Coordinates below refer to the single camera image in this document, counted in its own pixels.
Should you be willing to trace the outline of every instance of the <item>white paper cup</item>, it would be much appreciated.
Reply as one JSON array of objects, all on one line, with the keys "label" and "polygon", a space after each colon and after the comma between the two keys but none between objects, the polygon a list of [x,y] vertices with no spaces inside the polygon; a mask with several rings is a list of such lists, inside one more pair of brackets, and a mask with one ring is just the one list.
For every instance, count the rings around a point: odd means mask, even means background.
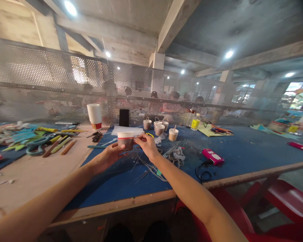
[{"label": "white paper cup", "polygon": [[87,104],[89,119],[94,130],[102,128],[101,107],[99,104]]},{"label": "white paper cup", "polygon": [[134,145],[134,133],[135,132],[119,132],[118,134],[118,146],[126,145],[122,151],[131,151]]},{"label": "white paper cup", "polygon": [[150,130],[151,126],[152,126],[152,121],[150,119],[145,119],[144,120],[144,129]]},{"label": "white paper cup", "polygon": [[164,133],[165,125],[163,124],[157,124],[155,134],[156,136],[160,136],[162,133]]},{"label": "white paper cup", "polygon": [[166,132],[167,131],[167,128],[168,128],[168,122],[166,122],[166,121],[162,121],[163,122],[163,125],[165,126],[165,129],[164,129],[164,132]]},{"label": "white paper cup", "polygon": [[162,121],[156,121],[156,122],[154,122],[154,131],[156,131],[156,126],[158,124],[163,124],[163,122]]},{"label": "white paper cup", "polygon": [[177,136],[178,136],[178,130],[177,129],[175,129],[175,131],[174,131],[174,129],[169,129],[168,139],[170,141],[175,141]]}]

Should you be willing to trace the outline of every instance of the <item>workbench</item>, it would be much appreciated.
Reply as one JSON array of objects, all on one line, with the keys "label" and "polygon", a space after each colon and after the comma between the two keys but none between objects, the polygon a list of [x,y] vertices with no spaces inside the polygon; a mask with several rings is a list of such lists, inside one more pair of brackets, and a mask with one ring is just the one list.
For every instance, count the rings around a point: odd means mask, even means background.
[{"label": "workbench", "polygon": [[[212,179],[203,183],[206,188],[236,185],[303,168],[303,151],[287,145],[291,140],[245,126],[224,128],[233,131],[234,136],[207,137],[199,131],[177,127],[177,140],[181,141],[186,156],[185,165],[181,167],[184,172],[197,179],[195,167],[205,161],[201,154],[204,148],[211,148],[226,160],[222,167],[207,167]],[[82,125],[80,129],[91,130],[89,125]],[[155,134],[153,126],[151,129],[149,132]],[[23,156],[3,168],[4,176],[0,179],[16,179],[16,182],[0,185],[0,217],[41,194],[102,152],[101,149],[87,148],[92,144],[91,138],[85,138],[88,135],[80,134],[78,142],[64,156],[59,153],[48,158]],[[115,137],[107,134],[100,143]],[[159,148],[166,152],[172,145],[173,142],[166,138]],[[140,163],[134,167],[135,157],[141,152],[134,148],[132,156],[116,162],[95,177],[50,227],[174,198],[176,194],[171,186],[152,174],[137,182],[137,177],[147,170]]]}]

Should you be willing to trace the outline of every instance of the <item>hand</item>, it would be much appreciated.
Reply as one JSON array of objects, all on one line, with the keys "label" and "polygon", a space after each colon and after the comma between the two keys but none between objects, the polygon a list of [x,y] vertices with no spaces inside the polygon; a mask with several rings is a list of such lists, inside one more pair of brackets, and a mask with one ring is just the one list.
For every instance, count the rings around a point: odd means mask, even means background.
[{"label": "hand", "polygon": [[128,155],[128,153],[123,153],[122,150],[125,148],[125,145],[118,146],[118,142],[109,145],[107,148],[94,157],[88,165],[90,169],[93,170],[94,175],[104,172],[111,165],[113,165],[117,160]]},{"label": "hand", "polygon": [[152,163],[155,163],[159,157],[162,157],[162,155],[158,152],[153,137],[143,133],[137,138],[134,138],[134,142],[141,146],[142,150]]}]

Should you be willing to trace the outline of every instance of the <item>red plastic chair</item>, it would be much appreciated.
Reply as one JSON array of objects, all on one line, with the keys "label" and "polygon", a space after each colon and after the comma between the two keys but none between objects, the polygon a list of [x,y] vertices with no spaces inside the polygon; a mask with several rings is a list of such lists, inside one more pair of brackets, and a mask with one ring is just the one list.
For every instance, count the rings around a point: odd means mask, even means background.
[{"label": "red plastic chair", "polygon": [[[240,204],[244,207],[261,187],[255,182],[242,197]],[[303,192],[285,182],[277,180],[264,194],[264,197],[295,223],[303,224]]]},{"label": "red plastic chair", "polygon": [[[226,211],[230,214],[234,222],[244,233],[248,241],[250,242],[295,242],[296,240],[285,239],[285,237],[272,237],[274,232],[267,235],[257,235],[254,232],[253,226],[247,217],[246,213],[240,206],[240,204],[223,188],[211,189],[212,195],[222,204]],[[178,201],[175,212],[179,208],[186,208],[182,201]],[[211,238],[203,225],[203,223],[192,213],[193,221],[197,231],[198,242],[211,242]]]},{"label": "red plastic chair", "polygon": [[[253,234],[254,228],[242,209],[240,204],[223,188],[211,189],[212,195],[221,203],[221,205],[230,214],[234,222],[240,228],[244,234]],[[184,203],[178,201],[175,211],[180,207],[186,207]],[[208,231],[206,230],[203,223],[192,213],[193,221],[197,229],[198,241],[211,241]]]}]

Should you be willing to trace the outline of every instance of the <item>metal mesh railing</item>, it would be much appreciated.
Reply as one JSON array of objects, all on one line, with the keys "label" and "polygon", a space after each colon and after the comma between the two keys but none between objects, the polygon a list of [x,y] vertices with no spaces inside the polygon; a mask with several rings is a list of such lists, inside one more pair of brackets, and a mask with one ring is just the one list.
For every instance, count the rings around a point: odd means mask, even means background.
[{"label": "metal mesh railing", "polygon": [[194,108],[217,124],[267,123],[285,108],[281,97],[163,70],[91,58],[0,39],[0,121],[89,123],[86,104],[102,107],[103,123],[146,117],[184,124]]}]

